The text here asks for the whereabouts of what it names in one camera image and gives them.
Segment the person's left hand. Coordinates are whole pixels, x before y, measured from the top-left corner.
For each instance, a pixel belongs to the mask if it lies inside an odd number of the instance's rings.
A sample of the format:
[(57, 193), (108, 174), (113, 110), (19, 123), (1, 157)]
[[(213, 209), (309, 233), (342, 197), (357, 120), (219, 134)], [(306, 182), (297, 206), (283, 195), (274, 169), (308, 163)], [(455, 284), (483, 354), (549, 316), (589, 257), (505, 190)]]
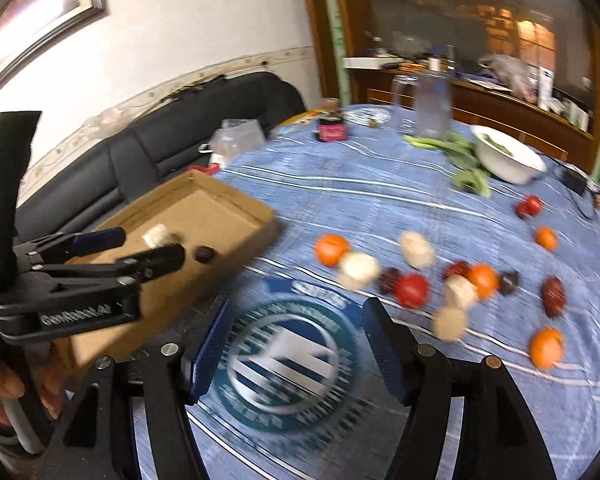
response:
[[(56, 344), (50, 347), (50, 354), (44, 368), (40, 398), (50, 416), (57, 418), (64, 407), (67, 396), (65, 381), (68, 368)], [(4, 411), (2, 399), (17, 400), (24, 395), (22, 380), (0, 361), (0, 425), (9, 427), (10, 422)]]

